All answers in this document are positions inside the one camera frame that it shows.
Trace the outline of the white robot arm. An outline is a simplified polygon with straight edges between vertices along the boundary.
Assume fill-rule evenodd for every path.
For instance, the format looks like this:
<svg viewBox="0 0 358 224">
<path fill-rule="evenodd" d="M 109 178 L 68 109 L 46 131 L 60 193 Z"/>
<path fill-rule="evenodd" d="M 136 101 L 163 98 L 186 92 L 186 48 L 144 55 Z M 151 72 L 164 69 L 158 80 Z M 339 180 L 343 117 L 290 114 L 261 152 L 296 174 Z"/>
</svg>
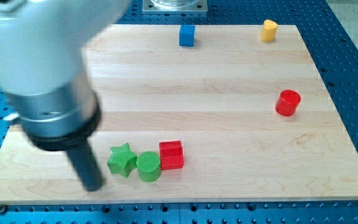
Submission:
<svg viewBox="0 0 358 224">
<path fill-rule="evenodd" d="M 0 1 L 0 89 L 36 146 L 61 151 L 84 145 L 96 129 L 101 110 L 82 49 L 129 4 Z"/>
</svg>

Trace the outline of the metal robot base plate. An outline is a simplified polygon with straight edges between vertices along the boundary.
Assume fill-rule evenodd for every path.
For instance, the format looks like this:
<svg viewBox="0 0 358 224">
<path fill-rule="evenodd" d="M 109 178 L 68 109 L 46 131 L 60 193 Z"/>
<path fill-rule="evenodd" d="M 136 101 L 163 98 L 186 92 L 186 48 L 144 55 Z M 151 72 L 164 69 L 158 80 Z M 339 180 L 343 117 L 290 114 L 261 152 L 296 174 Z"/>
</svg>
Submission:
<svg viewBox="0 0 358 224">
<path fill-rule="evenodd" d="M 143 12 L 207 12 L 207 0 L 143 0 Z"/>
</svg>

